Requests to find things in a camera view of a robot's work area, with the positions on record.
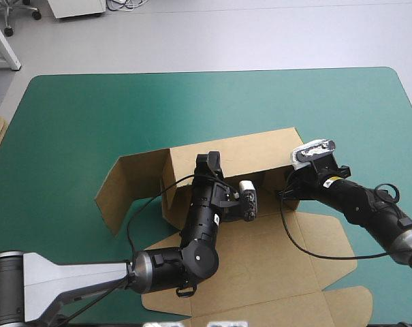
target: green table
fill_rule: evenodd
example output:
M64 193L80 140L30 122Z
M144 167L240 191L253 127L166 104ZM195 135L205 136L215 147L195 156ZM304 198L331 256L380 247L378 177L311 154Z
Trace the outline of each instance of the green table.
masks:
M125 259L125 230L114 238L93 201L119 155L291 126L303 141L335 140L353 180L396 184L412 217L412 107L389 68L39 76L0 148L0 251L36 251L55 262ZM323 205L300 210L338 217L357 254L381 250ZM159 201L134 223L138 248L173 232ZM412 322L410 268L389 258L361 261L329 288L352 285L373 293L373 323ZM177 317L118 292L76 321L165 319Z

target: white cabinet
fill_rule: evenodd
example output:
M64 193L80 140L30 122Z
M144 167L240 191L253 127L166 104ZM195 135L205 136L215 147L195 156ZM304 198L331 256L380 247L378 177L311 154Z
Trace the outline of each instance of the white cabinet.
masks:
M71 17L105 12L106 0L48 0L54 17Z

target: white cable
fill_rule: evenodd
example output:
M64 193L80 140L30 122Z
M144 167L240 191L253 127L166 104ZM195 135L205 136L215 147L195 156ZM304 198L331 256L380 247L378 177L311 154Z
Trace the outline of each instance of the white cable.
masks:
M132 12L136 8L144 5L149 0L140 0L139 2L134 0L125 0L125 2L121 2L122 0L106 0L106 5L108 6L109 10L112 11L120 11L120 12Z

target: yellow label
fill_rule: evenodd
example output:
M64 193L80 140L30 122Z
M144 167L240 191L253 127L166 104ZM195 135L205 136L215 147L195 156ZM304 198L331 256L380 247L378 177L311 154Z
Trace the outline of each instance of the yellow label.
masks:
M335 181L337 181L337 180L339 180L339 179L343 179L343 178L342 178L342 177L339 177L339 176L330 177L328 180L326 180L325 182L323 182L323 186L326 187L326 188L328 188L328 187L330 187L330 185L331 185L332 183L334 183Z

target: white tile floor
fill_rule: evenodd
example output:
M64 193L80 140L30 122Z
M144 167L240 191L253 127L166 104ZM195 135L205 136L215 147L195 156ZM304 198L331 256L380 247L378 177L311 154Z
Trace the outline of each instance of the white tile floor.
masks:
M388 66L412 103L412 1L150 0L68 21L33 2L42 20L17 13L9 38L22 69L0 81L7 120L41 74Z

